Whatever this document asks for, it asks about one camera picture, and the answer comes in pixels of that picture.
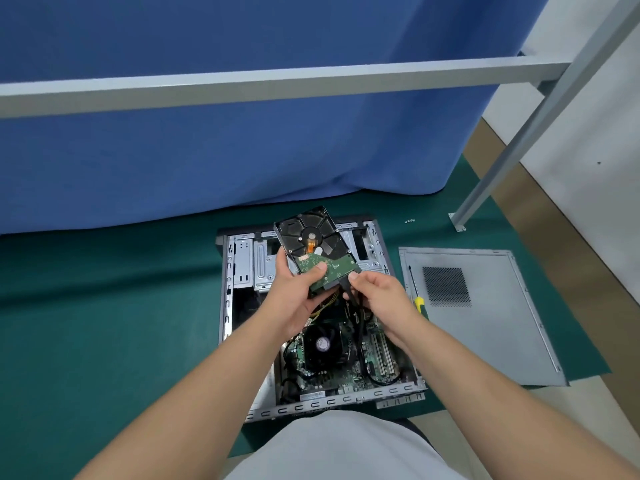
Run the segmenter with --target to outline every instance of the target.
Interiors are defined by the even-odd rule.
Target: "white wall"
[[[575,56],[618,0],[549,0],[524,52]],[[508,143],[542,96],[501,86],[484,118]],[[640,27],[523,158],[640,303]]]

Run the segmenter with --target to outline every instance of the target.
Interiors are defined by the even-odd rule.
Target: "green mat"
[[[222,209],[136,225],[0,237],[0,435],[3,477],[70,478],[218,343],[221,227],[270,223],[316,205],[377,216],[391,263],[398,246],[512,250],[569,380],[608,372],[596,348],[492,200],[456,233],[447,217],[477,177],[464,159],[432,196],[369,191]],[[404,222],[415,219],[415,222]],[[425,401],[386,419],[442,408]],[[243,428],[233,454],[284,420]]]

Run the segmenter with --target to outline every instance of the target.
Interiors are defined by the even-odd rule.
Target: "hand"
[[[309,286],[326,273],[326,263],[320,262],[308,272],[293,275],[287,265],[284,248],[276,256],[276,277],[265,298],[261,312],[277,321],[283,330],[283,342],[300,333],[309,315],[327,297],[335,293],[335,288],[309,298]]]
[[[351,273],[349,282],[354,290],[364,295],[364,305],[382,322],[389,339],[409,353],[402,340],[403,332],[409,321],[422,318],[422,315],[413,307],[404,286],[393,276],[376,271]]]

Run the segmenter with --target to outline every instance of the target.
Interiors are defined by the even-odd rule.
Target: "gray t-shirt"
[[[293,421],[227,478],[463,480],[414,432],[355,411]]]

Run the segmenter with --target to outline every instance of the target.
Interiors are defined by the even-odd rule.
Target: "ventilation grille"
[[[432,306],[471,306],[462,268],[423,267],[422,273]]]

